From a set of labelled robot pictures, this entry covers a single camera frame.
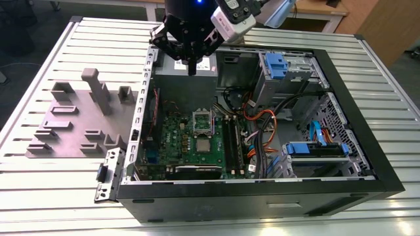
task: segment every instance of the slotted aluminum surface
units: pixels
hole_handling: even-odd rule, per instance
[[[137,90],[149,29],[156,25],[84,18],[66,26],[0,133],[0,233],[420,235],[418,113],[368,46],[352,35],[253,29],[245,43],[328,51],[406,189],[386,200],[362,203],[330,217],[140,224],[120,204],[93,204],[101,159],[24,156],[54,82],[68,81],[74,89],[86,89],[80,73],[82,68],[96,67],[108,89],[124,85]]]

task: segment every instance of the cable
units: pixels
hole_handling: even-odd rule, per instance
[[[149,129],[149,134],[148,136],[150,136],[152,134],[152,130],[153,130],[153,124],[154,124],[154,120],[156,120],[156,115],[157,115],[157,105],[158,105],[158,99],[157,99],[157,92],[156,92],[156,88],[153,89],[153,93],[154,93],[154,110],[153,110],[153,118],[152,118],[152,124],[150,124],[150,129]]]
[[[220,110],[220,112],[225,115],[229,116],[230,114],[233,114],[232,112],[229,112],[226,109],[224,109],[222,105],[217,102],[213,102],[213,107],[217,108],[217,110]]]
[[[272,142],[272,140],[273,140],[273,138],[274,138],[274,134],[276,134],[276,130],[277,130],[277,119],[276,119],[274,113],[272,112],[272,110],[262,110],[262,111],[261,111],[254,117],[252,117],[252,118],[248,117],[248,116],[244,114],[244,116],[245,116],[245,118],[246,118],[248,120],[257,120],[257,119],[261,117],[261,115],[265,114],[265,113],[270,114],[270,118],[273,119],[273,122],[274,122],[274,128],[273,128],[273,132],[270,133],[270,137],[269,137],[268,141],[262,144],[262,147],[266,147],[266,146],[270,144],[270,142]],[[256,151],[254,151],[254,149],[252,149],[252,150],[249,151],[248,155],[253,156],[254,153],[256,153]]]
[[[277,152],[278,150],[276,149],[272,149],[272,148],[265,148],[264,149],[265,152]],[[254,149],[252,149],[248,154],[246,154],[246,157],[250,158],[252,156],[254,156]]]
[[[17,62],[17,63],[10,63],[10,64],[8,64],[8,65],[2,65],[2,66],[0,66],[0,68],[5,68],[5,67],[12,66],[12,65],[37,65],[38,67],[41,67],[41,65],[40,65],[40,64],[36,64],[36,63]]]
[[[332,139],[332,137],[329,135],[329,130],[326,128],[322,128],[322,133],[325,135],[325,139],[328,140],[328,142],[333,143],[334,141],[333,141],[333,139]]]
[[[257,146],[257,138],[254,137],[253,138],[253,146],[256,147]],[[256,168],[254,168],[254,175],[253,175],[253,178],[260,178],[260,169],[261,169],[261,159],[258,155],[254,156],[256,157],[256,162],[254,162],[254,165],[256,165]]]
[[[177,108],[176,102],[165,100],[165,101],[164,101],[164,103],[166,103],[166,102],[169,102],[170,104],[173,104],[173,106],[174,106],[176,110],[178,111],[178,108]]]
[[[302,93],[298,93],[298,94],[294,94],[292,96],[289,96],[288,98],[285,98],[280,103],[278,105],[276,106],[274,110],[272,111],[273,112],[273,119],[276,120],[276,115],[277,113],[286,107],[286,105],[296,99],[298,99],[300,97],[302,96],[320,96],[320,95],[324,95],[325,92],[324,91],[317,91],[317,92],[302,92]],[[262,123],[262,127],[260,128],[258,130],[258,133],[254,137],[254,155],[256,155],[256,159],[261,160],[261,165],[262,165],[262,169],[264,169],[264,165],[266,166],[266,161],[264,161],[265,159],[265,153],[264,153],[264,145],[261,143],[261,140],[262,140],[262,131],[264,129],[266,128],[268,126],[268,123],[269,123],[269,118],[268,117]]]
[[[244,109],[244,106],[241,106],[240,109],[236,109],[236,108],[233,107],[233,105],[232,105],[230,100],[229,100],[229,96],[230,96],[229,93],[230,93],[232,91],[236,91],[236,90],[238,90],[238,91],[241,91],[241,90],[245,91],[244,94],[242,94],[242,101],[241,101],[242,103],[244,103],[245,98],[250,98],[250,95],[252,95],[252,93],[250,93],[244,87],[240,87],[240,86],[229,86],[229,87],[226,87],[226,88],[224,89],[224,91],[222,91],[222,93],[221,93],[221,95],[222,95],[222,100],[224,100],[224,102],[225,102],[228,108],[230,109],[230,111],[232,111],[233,113],[241,112],[242,109]]]

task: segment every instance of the metal bracket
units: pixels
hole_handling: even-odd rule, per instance
[[[322,88],[329,89],[329,83],[328,83],[326,78],[324,76],[322,70],[317,64],[317,60],[314,58],[310,58],[310,62],[312,62],[312,66],[314,68],[316,74],[320,77]]]
[[[121,148],[106,151],[104,163],[100,164],[96,180],[98,182],[94,203],[117,203],[125,152]]]
[[[198,128],[197,127],[197,116],[205,116],[208,119],[208,128]],[[194,138],[200,135],[200,134],[205,134],[208,137],[212,137],[213,135],[213,127],[212,127],[212,110],[206,111],[205,109],[197,109],[193,113],[192,113],[192,129],[193,129],[193,135]]]
[[[140,134],[141,134],[141,126],[142,126],[142,117],[144,117],[144,110],[145,110],[145,101],[146,101],[146,94],[149,89],[149,83],[152,78],[152,67],[153,63],[157,59],[158,49],[154,47],[149,47],[146,51],[146,57],[142,67],[142,79],[140,82],[138,87],[138,95],[136,100],[136,108],[130,123],[130,132],[129,132],[129,141],[126,144],[126,157],[124,161],[124,170],[122,170],[122,181],[121,184],[126,184],[130,180],[130,176],[133,175],[133,163],[137,159],[137,154],[141,152],[141,145],[140,145]]]

